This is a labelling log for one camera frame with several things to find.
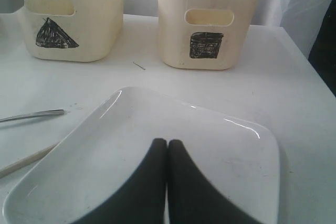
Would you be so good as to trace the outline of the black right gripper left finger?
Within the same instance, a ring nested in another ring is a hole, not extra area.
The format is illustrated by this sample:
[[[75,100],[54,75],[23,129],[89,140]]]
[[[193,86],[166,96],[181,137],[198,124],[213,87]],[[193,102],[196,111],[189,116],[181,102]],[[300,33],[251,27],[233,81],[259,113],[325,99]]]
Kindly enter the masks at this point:
[[[74,223],[163,223],[167,141],[152,141],[144,159],[107,200]]]

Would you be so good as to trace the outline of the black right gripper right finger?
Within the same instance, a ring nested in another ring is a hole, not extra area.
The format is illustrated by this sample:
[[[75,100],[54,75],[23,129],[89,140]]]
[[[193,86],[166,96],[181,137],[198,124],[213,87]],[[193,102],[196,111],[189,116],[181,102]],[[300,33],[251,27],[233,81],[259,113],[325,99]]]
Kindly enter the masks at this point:
[[[259,223],[208,181],[180,140],[169,142],[168,168],[170,223]]]

